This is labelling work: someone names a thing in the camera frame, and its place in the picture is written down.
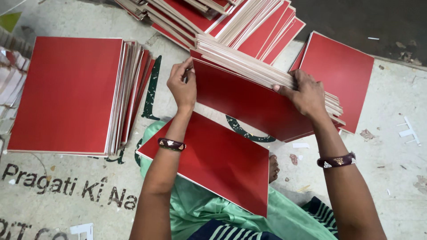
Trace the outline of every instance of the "debris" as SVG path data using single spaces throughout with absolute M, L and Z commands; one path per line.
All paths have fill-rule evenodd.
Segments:
M 293 143 L 292 144 L 293 148 L 310 148 L 310 145 L 308 145 L 308 143 Z
M 94 240 L 94 223 L 86 223 L 77 226 L 70 227 L 71 234 L 78 234 L 78 240 L 80 240 L 80 234 L 86 233 L 86 240 Z
M 302 190 L 305 190 L 305 189 L 307 189 L 308 187 L 310 187 L 310 185 L 307 185 L 307 186 L 305 186 L 305 187 L 302 187 L 302 188 L 298 189 L 298 190 L 297 190 L 297 192 L 301 192 Z
M 418 188 L 423 194 L 427 194 L 427 178 L 424 176 L 417 175 L 418 182 L 414 184 L 414 187 Z
M 420 140 L 418 139 L 417 134 L 414 132 L 414 129 L 412 129 L 411 123 L 409 122 L 408 118 L 406 116 L 404 116 L 404 119 L 405 119 L 405 123 L 398 124 L 397 126 L 401 126 L 401 125 L 405 125 L 406 124 L 406 125 L 408 125 L 409 129 L 405 130 L 405 131 L 402 131 L 402 132 L 399 132 L 400 137 L 402 138 L 402 137 L 406 137 L 406 136 L 409 136 L 409 135 L 413 135 L 414 139 L 411 140 L 411 141 L 405 142 L 405 144 L 413 142 L 413 141 L 416 141 L 417 144 L 418 144 L 418 146 L 421 146 Z
M 365 138 L 365 141 L 369 141 L 370 139 L 375 138 L 375 136 L 372 135 L 372 133 L 367 129 L 363 130 L 360 135 Z
M 291 158 L 292 163 L 293 163 L 294 165 L 298 165 L 298 158 L 296 157 L 296 155 L 295 155 L 295 154 L 291 154 L 291 155 L 289 155 L 289 157 Z
M 396 45 L 397 45 L 399 48 L 406 48 L 406 46 L 405 46 L 405 45 L 403 45 L 401 42 L 396 42 Z

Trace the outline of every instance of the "maroon bangle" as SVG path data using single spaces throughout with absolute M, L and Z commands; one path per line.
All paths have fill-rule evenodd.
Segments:
M 345 156 L 337 158 L 319 158 L 317 159 L 317 166 L 323 168 L 342 167 L 356 163 L 356 155 L 351 152 Z
M 173 141 L 167 138 L 159 138 L 157 140 L 157 143 L 159 144 L 160 147 L 167 148 L 174 151 L 180 151 L 180 152 L 182 152 L 186 147 L 184 143 Z

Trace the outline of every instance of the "wrist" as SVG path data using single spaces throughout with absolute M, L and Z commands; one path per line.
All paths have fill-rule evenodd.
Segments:
M 194 110 L 194 105 L 178 106 L 176 115 L 191 116 Z

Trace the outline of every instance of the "red board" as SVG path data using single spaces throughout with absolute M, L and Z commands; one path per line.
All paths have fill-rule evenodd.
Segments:
M 299 52 L 298 57 L 296 57 L 294 64 L 292 64 L 292 67 L 289 71 L 294 71 L 299 69 L 299 66 L 301 66 L 302 58 L 304 57 L 305 49 L 307 48 L 307 43 L 304 44 L 304 46 L 301 49 L 301 52 Z
M 313 131 L 310 121 L 286 97 L 197 59 L 193 63 L 197 76 L 197 102 L 280 141 L 289 142 Z
M 263 62 L 267 64 L 273 64 L 277 57 L 282 53 L 286 46 L 297 36 L 301 29 L 305 26 L 305 23 L 298 18 L 294 19 L 293 25 L 285 31 L 280 40 L 272 48 L 271 52 L 264 58 Z
M 300 69 L 339 98 L 344 111 L 339 119 L 346 123 L 341 128 L 356 133 L 373 64 L 374 58 L 368 54 L 313 32 Z
M 217 14 L 212 20 L 207 19 L 193 6 L 183 0 L 164 0 L 170 7 L 179 12 L 184 18 L 188 19 L 191 23 L 196 25 L 202 31 L 206 31 L 212 25 L 215 24 L 216 20 L 221 16 Z
M 261 51 L 261 48 L 266 44 L 266 41 L 271 36 L 273 30 L 279 24 L 279 20 L 285 14 L 288 6 L 289 2 L 284 2 L 242 43 L 242 45 L 240 45 L 237 50 L 251 57 L 256 57 Z
M 157 139 L 172 120 L 151 137 L 139 153 L 153 159 Z M 269 151 L 232 130 L 193 112 L 185 133 L 178 173 L 234 204 L 267 217 Z
M 37 37 L 8 149 L 104 154 L 122 45 Z

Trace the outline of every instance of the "finger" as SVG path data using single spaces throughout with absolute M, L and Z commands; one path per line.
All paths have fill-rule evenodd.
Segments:
M 292 90 L 286 86 L 280 86 L 280 85 L 274 85 L 273 90 L 276 91 L 276 93 L 285 96 L 289 99 L 292 98 L 292 96 L 295 94 L 295 90 Z
M 182 76 L 188 68 L 193 68 L 193 58 L 187 58 L 176 70 L 175 74 Z
M 318 81 L 317 84 L 319 84 L 319 86 L 322 88 L 322 90 L 324 90 L 322 81 Z
M 194 73 L 194 69 L 187 70 L 186 74 L 187 84 L 196 84 L 196 74 Z

